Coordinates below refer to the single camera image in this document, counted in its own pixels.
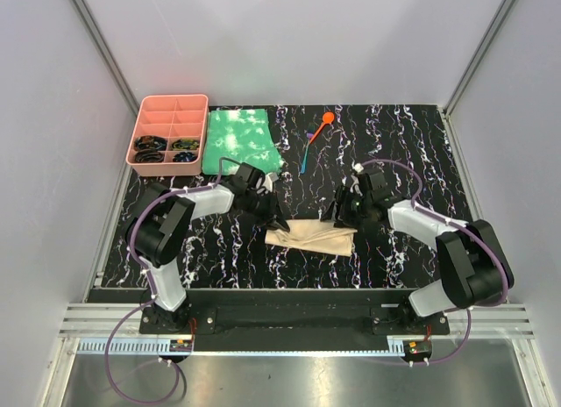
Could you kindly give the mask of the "teal plastic utensil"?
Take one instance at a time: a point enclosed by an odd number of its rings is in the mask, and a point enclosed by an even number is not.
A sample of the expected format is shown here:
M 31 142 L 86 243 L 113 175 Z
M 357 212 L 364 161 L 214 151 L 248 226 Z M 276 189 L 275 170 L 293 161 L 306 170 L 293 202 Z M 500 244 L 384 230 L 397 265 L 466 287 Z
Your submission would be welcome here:
M 306 146 L 305 146 L 305 150 L 304 150 L 304 154 L 302 156 L 302 162 L 301 162 L 301 166 L 300 166 L 300 175 L 305 174 L 306 169 L 307 169 L 307 161 L 308 161 L 308 157 L 309 157 L 309 147 L 310 147 L 310 143 L 311 143 L 311 139 L 308 140 Z

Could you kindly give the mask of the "beige cloth napkin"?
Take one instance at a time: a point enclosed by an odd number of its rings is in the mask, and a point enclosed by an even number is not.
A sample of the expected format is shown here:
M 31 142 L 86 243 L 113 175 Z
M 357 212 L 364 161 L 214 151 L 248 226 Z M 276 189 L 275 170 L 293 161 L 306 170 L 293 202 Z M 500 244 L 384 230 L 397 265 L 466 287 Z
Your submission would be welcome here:
M 265 243 L 314 253 L 352 255 L 355 229 L 335 227 L 333 223 L 319 219 L 290 219 L 288 226 L 289 232 L 267 231 Z

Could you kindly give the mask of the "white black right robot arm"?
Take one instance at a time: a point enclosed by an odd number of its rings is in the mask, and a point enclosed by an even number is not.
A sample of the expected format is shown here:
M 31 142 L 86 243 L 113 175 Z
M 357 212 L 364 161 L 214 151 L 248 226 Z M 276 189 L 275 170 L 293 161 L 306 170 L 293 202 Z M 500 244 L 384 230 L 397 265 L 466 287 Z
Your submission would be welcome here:
M 515 279 L 490 223 L 449 219 L 396 194 L 378 169 L 354 178 L 337 187 L 323 222 L 353 229 L 381 223 L 437 253 L 439 279 L 410 293 L 392 315 L 403 331 L 420 332 L 438 313 L 506 300 Z

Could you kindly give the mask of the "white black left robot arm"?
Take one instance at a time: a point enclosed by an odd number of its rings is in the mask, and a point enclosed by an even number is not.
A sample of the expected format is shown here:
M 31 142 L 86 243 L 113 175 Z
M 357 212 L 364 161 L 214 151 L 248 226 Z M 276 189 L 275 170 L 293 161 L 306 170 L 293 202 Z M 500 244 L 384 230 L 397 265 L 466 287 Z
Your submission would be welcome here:
M 142 303 L 144 319 L 171 333 L 182 332 L 190 324 L 188 294 L 177 257 L 192 220 L 243 211 L 260 227 L 290 231 L 274 191 L 276 175 L 245 162 L 221 160 L 236 165 L 236 170 L 207 185 L 181 189 L 151 185 L 127 225 L 129 254 L 140 265 L 150 291 Z

